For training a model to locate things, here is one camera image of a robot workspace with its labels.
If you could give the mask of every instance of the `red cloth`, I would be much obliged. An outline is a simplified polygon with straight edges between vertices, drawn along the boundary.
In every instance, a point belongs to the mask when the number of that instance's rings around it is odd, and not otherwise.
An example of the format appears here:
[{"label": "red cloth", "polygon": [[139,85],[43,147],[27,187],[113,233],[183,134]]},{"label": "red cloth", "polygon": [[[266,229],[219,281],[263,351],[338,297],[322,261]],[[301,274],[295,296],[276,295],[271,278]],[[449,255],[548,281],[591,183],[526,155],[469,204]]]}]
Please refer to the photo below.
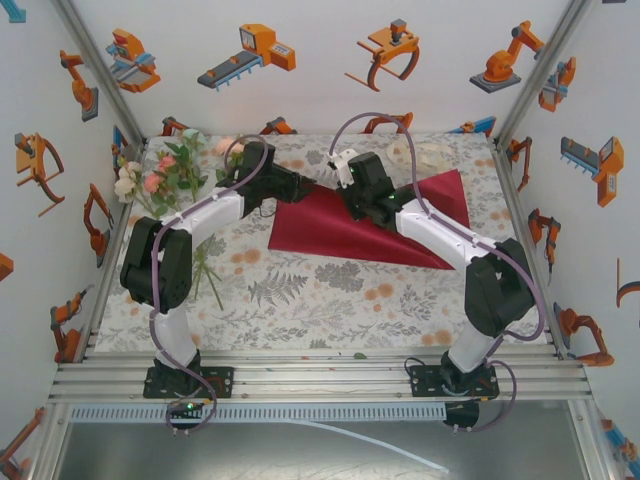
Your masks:
[{"label": "red cloth", "polygon": [[[427,178],[418,185],[434,207],[469,226],[457,170]],[[368,218],[354,221],[340,195],[319,185],[313,185],[313,192],[300,203],[278,202],[269,248],[451,270],[448,263],[419,243],[383,230]]]}]

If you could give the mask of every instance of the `table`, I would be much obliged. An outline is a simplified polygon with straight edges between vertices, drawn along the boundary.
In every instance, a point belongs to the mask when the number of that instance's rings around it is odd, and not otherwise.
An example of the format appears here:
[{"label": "table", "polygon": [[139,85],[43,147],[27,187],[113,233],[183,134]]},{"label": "table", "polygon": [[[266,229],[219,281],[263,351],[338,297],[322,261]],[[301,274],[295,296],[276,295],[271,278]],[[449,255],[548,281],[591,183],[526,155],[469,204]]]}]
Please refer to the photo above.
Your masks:
[{"label": "table", "polygon": [[[458,169],[463,179],[471,228],[496,240],[513,236],[489,145],[483,134],[416,134],[419,156],[439,145],[435,165],[420,163],[422,177]],[[210,181],[222,158],[212,154],[221,137],[207,138],[199,161]],[[330,135],[270,136],[276,162],[335,188],[337,177],[326,165]],[[409,183],[410,168],[395,134],[344,135],[338,148],[379,154],[396,185]],[[145,171],[168,151],[165,141],[149,141]],[[449,345],[467,322],[464,277],[455,271],[269,251],[267,244],[275,202],[261,212],[216,233],[208,264],[221,277],[217,288],[224,311],[204,280],[197,300],[187,300],[188,321],[203,350],[396,348]],[[120,269],[131,228],[145,212],[134,205],[117,262],[96,352],[151,352],[147,318],[120,285]],[[513,330],[531,334],[537,325],[535,308]],[[536,343],[546,343],[544,336]]]}]

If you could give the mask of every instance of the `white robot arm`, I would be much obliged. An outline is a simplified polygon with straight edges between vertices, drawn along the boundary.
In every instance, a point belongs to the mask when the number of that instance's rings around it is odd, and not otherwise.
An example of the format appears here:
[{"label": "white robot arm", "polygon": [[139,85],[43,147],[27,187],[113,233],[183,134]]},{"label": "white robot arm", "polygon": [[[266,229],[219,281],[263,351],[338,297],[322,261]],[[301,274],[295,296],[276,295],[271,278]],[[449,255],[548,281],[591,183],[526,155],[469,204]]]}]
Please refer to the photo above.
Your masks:
[{"label": "white robot arm", "polygon": [[466,392],[486,369],[485,359],[507,326],[535,303],[518,272],[480,245],[500,251],[529,274],[522,246],[513,239],[497,243],[426,200],[421,205],[411,187],[395,189],[374,153],[358,155],[348,149],[331,156],[329,165],[337,170],[338,192],[355,220],[371,218],[376,225],[424,245],[466,276],[465,312],[470,323],[443,356],[440,371],[447,391]]}]

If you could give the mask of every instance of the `small white object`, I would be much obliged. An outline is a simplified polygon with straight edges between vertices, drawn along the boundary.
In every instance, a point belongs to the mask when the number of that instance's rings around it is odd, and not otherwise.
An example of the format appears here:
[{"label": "small white object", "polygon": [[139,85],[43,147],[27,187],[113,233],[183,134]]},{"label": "small white object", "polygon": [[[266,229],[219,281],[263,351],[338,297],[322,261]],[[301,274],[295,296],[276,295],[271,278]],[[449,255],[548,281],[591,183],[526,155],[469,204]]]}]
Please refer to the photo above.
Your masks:
[{"label": "small white object", "polygon": [[338,172],[338,180],[340,181],[340,186],[342,188],[346,188],[347,186],[354,183],[353,175],[351,175],[351,168],[349,167],[349,160],[358,156],[358,152],[356,152],[353,148],[348,148],[343,150],[342,152],[334,155],[329,155],[329,160],[334,164],[336,170]]}]

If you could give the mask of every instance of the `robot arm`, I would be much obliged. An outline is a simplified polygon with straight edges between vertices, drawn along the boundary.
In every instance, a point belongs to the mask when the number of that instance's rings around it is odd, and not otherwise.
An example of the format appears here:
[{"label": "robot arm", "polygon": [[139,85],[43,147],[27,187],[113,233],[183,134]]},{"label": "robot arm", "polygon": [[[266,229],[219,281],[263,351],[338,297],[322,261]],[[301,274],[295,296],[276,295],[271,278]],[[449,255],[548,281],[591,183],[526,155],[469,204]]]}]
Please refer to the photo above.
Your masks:
[{"label": "robot arm", "polygon": [[[154,305],[151,280],[153,243],[164,225],[179,219],[162,237],[160,244],[160,311],[155,317],[155,333],[164,352],[191,370],[199,369],[199,357],[189,332],[184,301],[191,289],[193,251],[217,230],[249,215],[263,200],[275,198],[295,203],[309,193],[306,185],[314,183],[307,177],[275,165],[275,147],[269,145],[266,160],[258,174],[237,190],[219,197],[222,191],[247,178],[259,166],[263,153],[262,143],[247,144],[242,164],[229,172],[210,196],[183,212],[161,220],[143,217],[136,222],[131,234],[120,283],[129,290],[131,298],[150,313]],[[156,359],[159,362],[157,366],[167,375],[178,377],[173,384],[173,391],[180,395],[193,393],[197,382],[194,384],[191,377],[177,371],[163,351],[156,353]]]},{"label": "robot arm", "polygon": [[479,245],[508,255],[529,273],[522,246],[513,239],[498,243],[478,235],[428,202],[426,213],[410,186],[395,189],[374,153],[345,150],[329,165],[338,172],[338,192],[355,220],[369,217],[376,225],[424,245],[465,275],[470,325],[443,356],[441,375],[449,390],[466,390],[486,368],[484,359],[507,326],[534,305],[519,274]]}]

